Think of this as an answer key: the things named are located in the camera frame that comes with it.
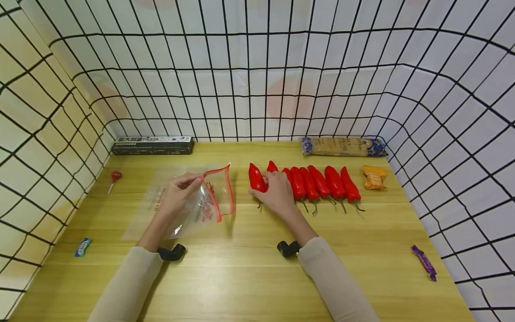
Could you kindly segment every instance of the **wooden tabletop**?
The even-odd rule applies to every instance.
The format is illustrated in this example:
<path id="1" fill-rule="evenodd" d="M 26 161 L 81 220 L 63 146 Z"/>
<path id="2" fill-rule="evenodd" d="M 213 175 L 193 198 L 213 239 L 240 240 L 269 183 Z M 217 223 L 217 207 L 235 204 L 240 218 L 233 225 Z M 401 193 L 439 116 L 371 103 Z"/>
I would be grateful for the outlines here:
<path id="1" fill-rule="evenodd" d="M 386 159 L 304 157 L 292 142 L 197 143 L 190 156 L 112 157 L 10 321 L 86 321 L 134 245 L 122 236 L 156 168 L 229 161 L 235 213 L 180 240 L 188 252 L 182 261 L 164 264 L 140 320 L 332 321 L 297 258 L 285 259 L 276 249 L 279 241 L 293 241 L 286 227 L 266 209 L 258 210 L 247 194 L 249 162 L 264 170 L 270 159 L 279 169 L 347 166 L 366 212 L 358 215 L 346 203 L 344 214 L 340 205 L 324 201 L 318 216 L 306 217 L 358 281 L 381 321 L 473 322 Z M 387 171 L 387 191 L 363 189 L 364 164 Z M 124 177 L 107 195 L 113 170 Z M 74 258 L 85 237 L 93 240 L 86 256 Z M 413 244 L 435 266 L 438 282 L 428 279 L 410 252 Z"/>

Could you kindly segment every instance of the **plastic zipper bag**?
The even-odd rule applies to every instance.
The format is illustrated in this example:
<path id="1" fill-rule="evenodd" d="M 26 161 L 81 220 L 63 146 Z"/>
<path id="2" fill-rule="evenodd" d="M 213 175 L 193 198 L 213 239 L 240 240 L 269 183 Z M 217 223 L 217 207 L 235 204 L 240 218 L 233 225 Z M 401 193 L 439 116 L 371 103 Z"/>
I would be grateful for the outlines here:
<path id="1" fill-rule="evenodd" d="M 234 212 L 234 197 L 229 177 L 230 165 L 229 163 L 222 168 L 213 164 L 171 165 L 158 168 L 148 185 L 147 192 L 141 199 L 140 207 L 122 236 L 122 240 L 141 238 L 161 205 L 169 179 L 173 176 L 181 176 L 186 172 L 203 173 L 202 185 L 190 196 L 186 207 L 172 223 L 168 238 L 183 237 L 210 224 L 221 222 L 224 215 Z"/>
<path id="2" fill-rule="evenodd" d="M 222 216 L 234 212 L 234 198 L 229 180 L 230 163 L 223 168 L 206 171 L 202 185 L 192 194 L 170 227 L 170 239 L 222 221 Z"/>

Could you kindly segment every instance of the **orange wrapper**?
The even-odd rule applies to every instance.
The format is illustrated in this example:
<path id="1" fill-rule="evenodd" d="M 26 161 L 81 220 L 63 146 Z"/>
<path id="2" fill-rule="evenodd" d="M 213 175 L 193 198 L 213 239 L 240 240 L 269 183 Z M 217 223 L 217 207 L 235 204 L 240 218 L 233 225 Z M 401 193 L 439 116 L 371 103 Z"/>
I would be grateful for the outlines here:
<path id="1" fill-rule="evenodd" d="M 386 178 L 386 171 L 375 166 L 364 165 L 363 173 L 367 176 L 367 180 L 365 180 L 366 190 L 386 189 L 383 185 L 383 181 Z"/>

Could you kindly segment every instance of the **hand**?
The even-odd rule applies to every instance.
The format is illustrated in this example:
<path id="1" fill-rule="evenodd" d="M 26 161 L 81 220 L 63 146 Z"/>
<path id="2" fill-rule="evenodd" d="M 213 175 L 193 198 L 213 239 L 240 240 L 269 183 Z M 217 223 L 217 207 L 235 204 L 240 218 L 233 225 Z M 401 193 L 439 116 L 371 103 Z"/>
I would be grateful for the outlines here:
<path id="1" fill-rule="evenodd" d="M 172 178 L 168 182 L 156 216 L 173 218 L 180 214 L 186 207 L 189 197 L 202 185 L 201 176 L 187 172 L 180 177 Z"/>
<path id="2" fill-rule="evenodd" d="M 282 220 L 299 214 L 300 211 L 295 205 L 293 190 L 286 173 L 277 171 L 273 173 L 265 172 L 265 177 L 268 179 L 267 192 L 263 193 L 251 189 L 249 194 L 259 199 Z"/>

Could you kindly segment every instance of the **grid wall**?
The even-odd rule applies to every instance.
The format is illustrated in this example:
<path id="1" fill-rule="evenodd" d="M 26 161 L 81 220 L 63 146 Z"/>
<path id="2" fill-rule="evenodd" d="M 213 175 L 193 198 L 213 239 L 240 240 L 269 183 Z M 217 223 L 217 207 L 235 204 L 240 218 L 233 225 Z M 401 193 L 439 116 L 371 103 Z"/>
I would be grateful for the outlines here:
<path id="1" fill-rule="evenodd" d="M 0 0 L 0 321 L 109 157 L 114 136 L 15 1 Z"/>
<path id="2" fill-rule="evenodd" d="M 22 7 L 114 136 L 381 136 L 476 319 L 515 320 L 512 1 Z"/>

